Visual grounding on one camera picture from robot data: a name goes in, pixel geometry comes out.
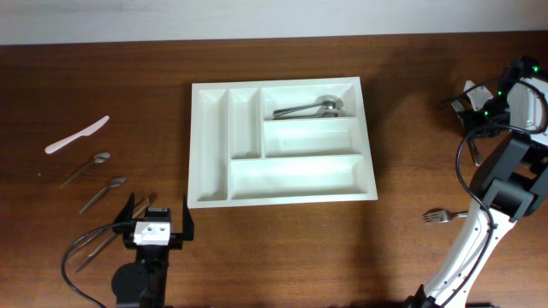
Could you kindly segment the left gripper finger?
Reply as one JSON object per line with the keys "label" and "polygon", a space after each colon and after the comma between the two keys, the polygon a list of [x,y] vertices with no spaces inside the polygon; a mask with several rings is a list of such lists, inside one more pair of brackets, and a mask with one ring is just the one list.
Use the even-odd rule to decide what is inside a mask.
{"label": "left gripper finger", "polygon": [[119,214],[116,216],[113,223],[114,224],[131,223],[133,221],[134,204],[135,204],[135,193],[132,192],[129,195],[128,201],[123,206]]}
{"label": "left gripper finger", "polygon": [[194,220],[188,208],[188,198],[186,195],[183,196],[182,202],[182,232],[184,234],[194,233]]}

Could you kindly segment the metal fork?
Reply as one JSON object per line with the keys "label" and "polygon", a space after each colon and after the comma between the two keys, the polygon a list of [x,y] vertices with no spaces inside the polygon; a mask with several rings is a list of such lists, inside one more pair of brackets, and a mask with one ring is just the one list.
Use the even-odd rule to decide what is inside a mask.
{"label": "metal fork", "polygon": [[[456,116],[462,125],[462,128],[466,129],[464,125],[464,118],[463,118],[463,115],[466,109],[457,100],[454,100],[451,102],[451,107],[455,111]],[[471,157],[474,161],[474,164],[476,166],[480,166],[483,163],[483,157],[480,155],[477,145],[475,144],[472,138],[468,139],[467,144],[468,144],[468,149],[470,151]]]}
{"label": "metal fork", "polygon": [[467,211],[452,212],[449,210],[428,211],[422,216],[424,224],[447,223],[455,218],[467,217]]}

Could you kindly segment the large metal spoon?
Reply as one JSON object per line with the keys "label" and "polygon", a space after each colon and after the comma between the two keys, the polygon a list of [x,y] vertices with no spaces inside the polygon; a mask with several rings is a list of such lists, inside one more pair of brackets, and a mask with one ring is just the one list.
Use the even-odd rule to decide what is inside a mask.
{"label": "large metal spoon", "polygon": [[288,115],[274,117],[274,120],[310,119],[310,118],[337,118],[343,113],[342,110],[319,110],[312,115]]}
{"label": "large metal spoon", "polygon": [[327,111],[340,110],[343,106],[344,106],[344,102],[339,97],[332,96],[332,95],[324,95],[324,96],[317,97],[316,100],[311,104],[304,104],[301,106],[274,110],[272,112],[272,116],[274,119],[285,119],[287,118],[288,114],[292,114],[297,111],[311,109],[314,107],[318,107],[319,109],[317,110],[315,114],[313,114],[313,116],[321,116],[325,110]]}

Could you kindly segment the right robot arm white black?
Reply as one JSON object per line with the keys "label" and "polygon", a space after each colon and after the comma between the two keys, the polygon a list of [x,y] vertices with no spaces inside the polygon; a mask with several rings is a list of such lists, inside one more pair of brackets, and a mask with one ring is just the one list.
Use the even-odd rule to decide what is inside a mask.
{"label": "right robot arm white black", "polygon": [[448,98],[477,169],[470,182],[456,176],[471,197],[466,221],[439,272],[404,301],[410,308],[464,307],[500,240],[547,197],[547,71],[529,56],[509,62],[487,82],[467,81]]}

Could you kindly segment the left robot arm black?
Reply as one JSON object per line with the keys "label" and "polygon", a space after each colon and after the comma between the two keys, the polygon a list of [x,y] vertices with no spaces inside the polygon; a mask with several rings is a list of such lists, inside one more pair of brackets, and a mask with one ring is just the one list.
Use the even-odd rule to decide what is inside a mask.
{"label": "left robot arm black", "polygon": [[169,255],[194,239],[194,221],[187,200],[182,201],[182,231],[171,230],[171,210],[149,207],[145,216],[134,218],[135,195],[131,194],[113,222],[112,230],[122,243],[135,251],[135,260],[113,275],[111,289],[117,307],[163,308]]}

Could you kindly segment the metal knife near left arm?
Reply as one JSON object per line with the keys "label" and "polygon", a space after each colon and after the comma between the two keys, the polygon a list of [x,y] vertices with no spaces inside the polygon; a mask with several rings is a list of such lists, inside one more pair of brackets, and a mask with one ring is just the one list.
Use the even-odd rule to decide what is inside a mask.
{"label": "metal knife near left arm", "polygon": [[[151,205],[151,197],[145,197],[139,199],[135,203],[135,209],[133,212],[132,218],[138,218],[149,206]],[[98,239],[100,236],[106,233],[106,230],[97,232],[94,235],[89,235],[85,238],[85,240],[78,244],[76,248],[69,254],[70,257],[78,253],[79,251],[83,250],[85,247],[91,245],[96,239]]]}

